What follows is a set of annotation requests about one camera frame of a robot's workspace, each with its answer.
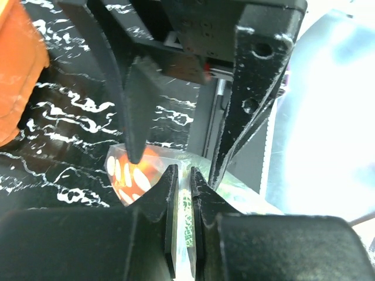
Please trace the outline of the green netted melon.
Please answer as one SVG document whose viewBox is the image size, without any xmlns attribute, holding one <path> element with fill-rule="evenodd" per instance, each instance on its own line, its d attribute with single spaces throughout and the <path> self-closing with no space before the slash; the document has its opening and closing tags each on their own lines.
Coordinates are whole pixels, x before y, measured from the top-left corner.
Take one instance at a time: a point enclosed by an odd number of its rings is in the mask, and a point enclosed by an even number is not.
<svg viewBox="0 0 375 281">
<path fill-rule="evenodd" d="M 179 229 L 186 247 L 194 247 L 193 205 L 191 192 L 187 189 L 179 191 L 178 219 L 180 223 Z"/>
</svg>

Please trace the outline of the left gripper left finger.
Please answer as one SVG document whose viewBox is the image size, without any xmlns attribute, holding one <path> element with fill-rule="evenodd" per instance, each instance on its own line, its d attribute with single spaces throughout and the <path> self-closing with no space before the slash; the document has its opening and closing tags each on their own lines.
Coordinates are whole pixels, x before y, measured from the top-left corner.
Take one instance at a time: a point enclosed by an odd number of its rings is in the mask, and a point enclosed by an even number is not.
<svg viewBox="0 0 375 281">
<path fill-rule="evenodd" d="M 1 218 L 2 280 L 172 280 L 178 166 L 127 207 L 19 210 Z"/>
</svg>

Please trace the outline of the polka dot zip bag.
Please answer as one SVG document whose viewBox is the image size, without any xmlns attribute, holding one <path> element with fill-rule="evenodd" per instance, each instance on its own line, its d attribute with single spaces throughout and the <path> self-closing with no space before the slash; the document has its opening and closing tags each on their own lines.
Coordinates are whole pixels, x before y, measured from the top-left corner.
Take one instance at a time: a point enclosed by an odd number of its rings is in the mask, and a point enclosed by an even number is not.
<svg viewBox="0 0 375 281">
<path fill-rule="evenodd" d="M 190 171 L 198 168 L 208 178 L 211 162 L 194 153 L 148 145 L 142 160 L 129 162 L 123 144 L 112 145 L 107 153 L 105 169 L 110 183 L 124 205 L 130 205 L 145 194 L 161 178 L 169 165 L 178 166 L 178 214 L 176 280 L 195 279 L 195 238 L 193 207 L 189 191 Z M 225 172 L 217 193 L 243 214 L 278 214 L 282 211 L 266 202 L 241 180 Z"/>
</svg>

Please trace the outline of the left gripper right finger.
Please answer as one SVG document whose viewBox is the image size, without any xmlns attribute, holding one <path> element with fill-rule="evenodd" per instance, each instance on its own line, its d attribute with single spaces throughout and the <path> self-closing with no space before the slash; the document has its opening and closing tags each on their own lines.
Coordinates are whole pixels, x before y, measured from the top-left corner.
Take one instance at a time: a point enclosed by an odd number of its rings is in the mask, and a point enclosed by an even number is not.
<svg viewBox="0 0 375 281">
<path fill-rule="evenodd" d="M 343 219 L 244 215 L 191 169 L 197 280 L 373 280 L 374 268 Z"/>
</svg>

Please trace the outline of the orange bell pepper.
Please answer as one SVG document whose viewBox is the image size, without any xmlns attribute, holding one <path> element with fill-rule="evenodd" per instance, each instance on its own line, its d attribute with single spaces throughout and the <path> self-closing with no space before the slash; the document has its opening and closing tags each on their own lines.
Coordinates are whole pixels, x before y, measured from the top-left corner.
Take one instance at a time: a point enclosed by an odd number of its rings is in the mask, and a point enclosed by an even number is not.
<svg viewBox="0 0 375 281">
<path fill-rule="evenodd" d="M 119 190 L 136 200 L 153 187 L 160 179 L 163 163 L 156 151 L 156 146 L 147 146 L 141 161 L 132 164 L 125 147 L 119 148 L 120 179 L 116 179 Z"/>
</svg>

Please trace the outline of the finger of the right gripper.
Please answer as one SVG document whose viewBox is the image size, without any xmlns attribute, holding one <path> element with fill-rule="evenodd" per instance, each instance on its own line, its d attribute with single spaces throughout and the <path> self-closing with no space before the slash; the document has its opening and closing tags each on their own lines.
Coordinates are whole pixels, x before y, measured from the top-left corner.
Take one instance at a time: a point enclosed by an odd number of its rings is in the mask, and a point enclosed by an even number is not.
<svg viewBox="0 0 375 281">
<path fill-rule="evenodd" d="M 138 164 L 160 92 L 158 72 L 151 58 L 103 1 L 59 1 L 58 5 L 89 46 L 115 104 L 128 159 Z"/>
</svg>

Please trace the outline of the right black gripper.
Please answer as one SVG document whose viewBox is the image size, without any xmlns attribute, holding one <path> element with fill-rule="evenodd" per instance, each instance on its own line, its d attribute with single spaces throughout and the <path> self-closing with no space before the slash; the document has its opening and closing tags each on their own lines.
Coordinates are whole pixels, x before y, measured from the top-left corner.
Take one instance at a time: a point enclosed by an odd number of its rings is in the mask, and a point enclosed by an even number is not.
<svg viewBox="0 0 375 281">
<path fill-rule="evenodd" d="M 103 1 L 87 8 L 110 46 L 100 66 L 121 85 L 160 85 L 167 77 L 204 84 L 231 79 L 209 173 L 218 188 L 228 164 L 254 126 L 294 48 L 306 1 L 132 1 L 151 34 L 132 38 Z"/>
</svg>

